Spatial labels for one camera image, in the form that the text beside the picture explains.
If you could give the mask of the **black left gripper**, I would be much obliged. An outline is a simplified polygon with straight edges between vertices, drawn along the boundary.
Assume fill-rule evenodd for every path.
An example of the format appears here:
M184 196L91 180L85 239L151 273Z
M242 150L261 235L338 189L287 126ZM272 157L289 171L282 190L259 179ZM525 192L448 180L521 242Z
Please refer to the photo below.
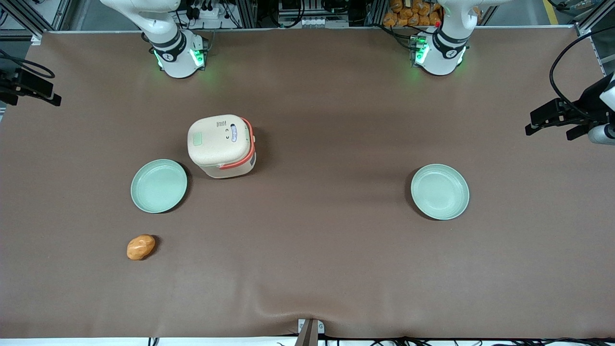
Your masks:
M587 87L576 101L576 105L587 113L587 118L600 124L614 124L615 111L615 77L609 73L602 79ZM530 123L525 126L525 134L531 136L547 127L560 127L578 124L566 131L568 141L586 136L590 124L580 124L582 114L567 105L562 99L555 98L531 111Z

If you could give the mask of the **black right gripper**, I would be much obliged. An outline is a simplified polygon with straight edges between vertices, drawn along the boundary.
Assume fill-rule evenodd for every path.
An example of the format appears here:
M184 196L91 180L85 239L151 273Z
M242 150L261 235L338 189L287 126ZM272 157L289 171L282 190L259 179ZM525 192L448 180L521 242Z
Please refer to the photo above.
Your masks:
M32 97L59 107L62 97L53 92L53 83L22 68L0 71L0 100L16 106L18 97Z

